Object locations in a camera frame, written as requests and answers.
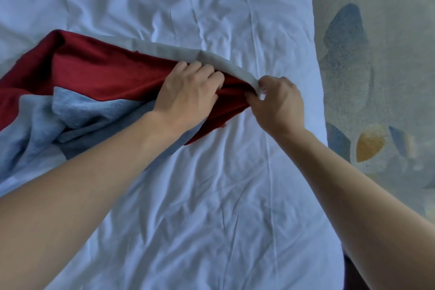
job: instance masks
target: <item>left hand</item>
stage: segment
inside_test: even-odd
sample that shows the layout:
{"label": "left hand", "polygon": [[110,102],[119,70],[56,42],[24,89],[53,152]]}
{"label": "left hand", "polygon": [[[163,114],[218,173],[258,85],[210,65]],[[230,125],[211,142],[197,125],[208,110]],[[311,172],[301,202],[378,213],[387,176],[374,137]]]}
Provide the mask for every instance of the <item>left hand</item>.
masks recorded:
{"label": "left hand", "polygon": [[224,79],[224,74],[215,72],[212,65],[178,62],[166,77],[153,111],[184,133],[208,117]]}

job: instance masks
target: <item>white bedsheet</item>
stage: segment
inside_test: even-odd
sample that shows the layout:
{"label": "white bedsheet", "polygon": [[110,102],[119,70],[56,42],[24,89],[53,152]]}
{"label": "white bedsheet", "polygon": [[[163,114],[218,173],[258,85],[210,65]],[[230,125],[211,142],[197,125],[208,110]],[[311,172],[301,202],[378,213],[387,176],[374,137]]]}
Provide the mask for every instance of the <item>white bedsheet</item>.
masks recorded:
{"label": "white bedsheet", "polygon": [[[1,0],[1,70],[52,29],[214,52],[287,76],[326,142],[311,0]],[[1,185],[62,162],[52,148]],[[48,289],[337,289],[340,242],[312,191],[243,112],[123,196]]]}

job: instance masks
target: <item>red cloth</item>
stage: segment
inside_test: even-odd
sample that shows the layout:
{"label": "red cloth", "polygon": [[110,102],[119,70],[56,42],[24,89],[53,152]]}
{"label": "red cloth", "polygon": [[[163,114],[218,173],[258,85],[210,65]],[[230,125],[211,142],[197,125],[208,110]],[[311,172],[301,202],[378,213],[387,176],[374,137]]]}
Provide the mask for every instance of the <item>red cloth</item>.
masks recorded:
{"label": "red cloth", "polygon": [[[52,95],[54,86],[98,101],[155,100],[176,61],[156,58],[67,32],[50,32],[24,54],[0,79],[0,131],[18,115],[24,94]],[[248,107],[244,92],[255,90],[246,82],[225,74],[219,99],[191,143]]]}

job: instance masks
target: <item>hand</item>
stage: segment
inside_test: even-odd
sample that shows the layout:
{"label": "hand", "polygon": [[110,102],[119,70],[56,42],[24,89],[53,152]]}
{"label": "hand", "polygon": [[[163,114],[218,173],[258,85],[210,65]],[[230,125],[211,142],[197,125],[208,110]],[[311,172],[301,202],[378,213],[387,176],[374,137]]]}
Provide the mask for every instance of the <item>hand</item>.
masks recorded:
{"label": "hand", "polygon": [[281,134],[297,138],[305,131],[304,101],[289,79],[264,76],[258,81],[266,98],[246,92],[246,100],[258,124],[276,139]]}
{"label": "hand", "polygon": [[218,99],[216,90],[222,88],[224,79],[224,74],[215,72],[212,65],[202,67],[196,61],[188,66],[184,61],[178,62],[166,77],[153,111],[184,133],[208,117]]}

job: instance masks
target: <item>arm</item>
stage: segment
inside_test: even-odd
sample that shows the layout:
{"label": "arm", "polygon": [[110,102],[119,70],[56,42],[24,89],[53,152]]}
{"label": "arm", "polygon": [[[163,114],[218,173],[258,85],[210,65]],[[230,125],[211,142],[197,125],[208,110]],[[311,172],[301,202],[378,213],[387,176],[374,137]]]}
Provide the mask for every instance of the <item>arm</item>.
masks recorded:
{"label": "arm", "polygon": [[153,111],[0,199],[0,288],[44,288],[147,165],[205,119],[224,76],[176,65]]}
{"label": "arm", "polygon": [[435,226],[402,204],[305,129],[304,104],[286,78],[247,93],[259,125],[304,175],[371,289],[435,289]]}

